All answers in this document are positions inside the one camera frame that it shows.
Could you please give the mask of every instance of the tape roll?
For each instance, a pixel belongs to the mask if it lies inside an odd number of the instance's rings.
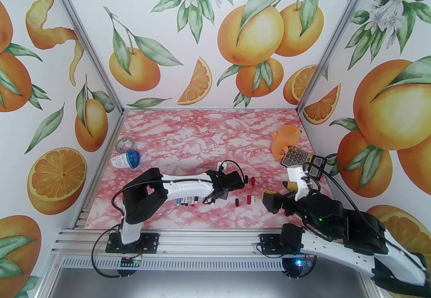
[[[117,150],[118,153],[126,153],[130,149],[134,149],[135,142],[131,138],[121,138],[119,141],[117,141],[117,144],[115,144],[115,150]]]

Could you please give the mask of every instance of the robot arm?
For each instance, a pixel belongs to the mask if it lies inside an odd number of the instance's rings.
[[[187,196],[209,198],[226,198],[232,190],[242,189],[245,183],[238,172],[224,174],[208,170],[193,176],[171,176],[161,174],[153,167],[128,183],[123,191],[123,216],[120,235],[124,245],[140,238],[142,223],[156,213],[165,201]]]
[[[263,193],[268,211],[284,209],[286,216],[296,214],[303,221],[304,227],[283,225],[280,244],[285,254],[322,256],[369,276],[383,289],[431,297],[422,254],[405,250],[373,215],[344,209],[340,201],[310,189],[302,168],[289,169],[289,178],[298,180],[295,189],[284,182],[290,193]]]

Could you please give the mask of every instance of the orange plush toy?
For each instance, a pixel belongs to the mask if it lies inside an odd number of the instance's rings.
[[[296,145],[301,138],[301,131],[297,126],[285,124],[281,126],[278,132],[272,132],[271,151],[275,157],[275,161],[280,161],[283,158],[281,151],[288,151],[288,145]]]

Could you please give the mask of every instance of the metal floor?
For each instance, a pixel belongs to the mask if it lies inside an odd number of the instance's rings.
[[[300,280],[281,272],[140,270],[130,279],[62,269],[49,298],[368,298],[354,270],[319,258]]]

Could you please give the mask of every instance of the black mounting plate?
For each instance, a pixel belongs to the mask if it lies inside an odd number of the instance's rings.
[[[279,233],[261,233],[259,235],[260,248],[265,255],[282,255],[285,250],[280,244]]]
[[[159,236],[158,233],[141,233],[139,240],[123,245],[120,233],[112,232],[109,235],[105,252],[111,254],[155,254],[159,245]]]

